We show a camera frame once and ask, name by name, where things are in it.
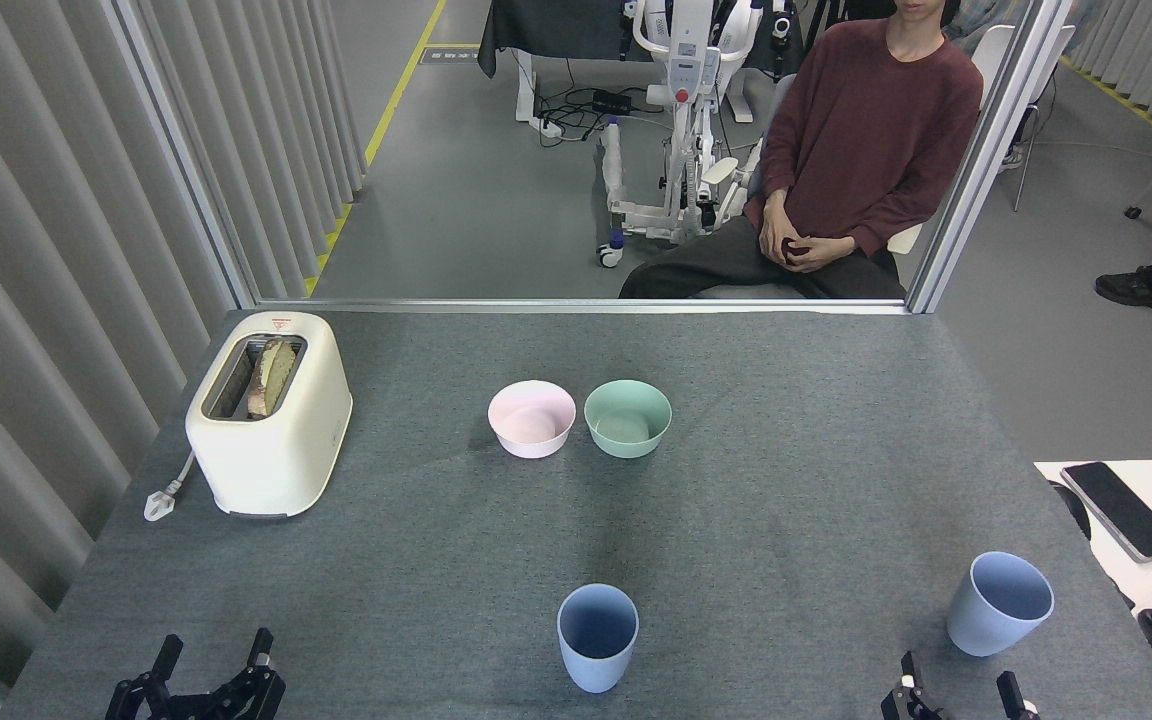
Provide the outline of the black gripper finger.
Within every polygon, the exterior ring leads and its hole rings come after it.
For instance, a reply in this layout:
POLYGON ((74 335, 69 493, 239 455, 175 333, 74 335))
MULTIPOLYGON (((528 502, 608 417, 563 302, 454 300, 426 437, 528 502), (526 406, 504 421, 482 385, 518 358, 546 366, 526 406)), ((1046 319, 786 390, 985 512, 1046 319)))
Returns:
POLYGON ((881 702, 882 719, 941 719, 942 708, 934 707, 922 684, 922 674, 914 652, 901 657, 901 676, 881 702))
POLYGON ((179 635, 166 635, 151 669, 115 685, 105 719, 137 719, 142 708, 147 719, 183 719, 184 710, 174 705, 168 688, 183 647, 179 635))
POLYGON ((205 719, 274 719, 285 694, 285 680, 271 666, 271 647, 273 632, 268 628, 257 629, 243 669, 207 694, 205 719))
POLYGON ((1036 703, 1029 702, 1024 694, 1021 694, 1020 680, 1011 670, 1002 670, 996 675, 996 691, 1005 706, 1005 717, 1010 720, 1039 720, 1036 703))

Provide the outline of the person's left hand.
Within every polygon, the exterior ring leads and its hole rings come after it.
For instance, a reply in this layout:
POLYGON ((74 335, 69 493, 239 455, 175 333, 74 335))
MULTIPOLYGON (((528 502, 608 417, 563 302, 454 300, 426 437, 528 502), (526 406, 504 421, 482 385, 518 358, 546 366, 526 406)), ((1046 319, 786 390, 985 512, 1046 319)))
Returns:
POLYGON ((846 258, 847 255, 852 253, 858 247, 856 247, 856 241, 851 236, 842 238, 805 236, 782 240, 782 251, 787 270, 796 273, 818 272, 824 266, 846 258))

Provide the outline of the person's right hand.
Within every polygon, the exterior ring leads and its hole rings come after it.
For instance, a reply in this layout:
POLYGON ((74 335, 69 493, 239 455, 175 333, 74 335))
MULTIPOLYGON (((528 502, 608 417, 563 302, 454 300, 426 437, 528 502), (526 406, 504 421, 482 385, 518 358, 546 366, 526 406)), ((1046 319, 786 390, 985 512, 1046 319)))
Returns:
POLYGON ((765 197, 759 245, 765 259, 783 270, 794 270, 796 255, 788 249, 803 237, 788 218, 785 206, 787 194, 786 188, 778 188, 765 197))

